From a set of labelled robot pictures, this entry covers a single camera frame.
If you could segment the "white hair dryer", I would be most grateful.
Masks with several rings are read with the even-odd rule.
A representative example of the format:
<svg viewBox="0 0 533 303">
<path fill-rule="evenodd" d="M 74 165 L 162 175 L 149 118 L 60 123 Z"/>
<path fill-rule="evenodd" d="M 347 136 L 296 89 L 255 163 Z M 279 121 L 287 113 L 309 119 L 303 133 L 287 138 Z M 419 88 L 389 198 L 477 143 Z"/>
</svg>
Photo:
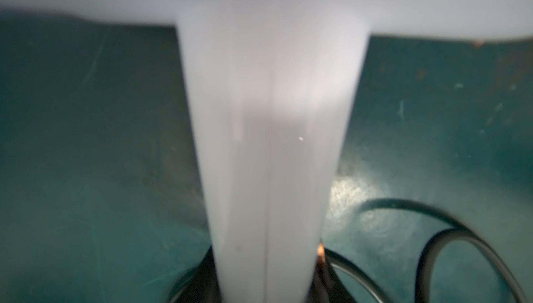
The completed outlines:
<svg viewBox="0 0 533 303">
<path fill-rule="evenodd" d="M 303 302 L 372 34 L 532 35 L 532 0 L 1 0 L 174 25 L 225 302 Z"/>
</svg>

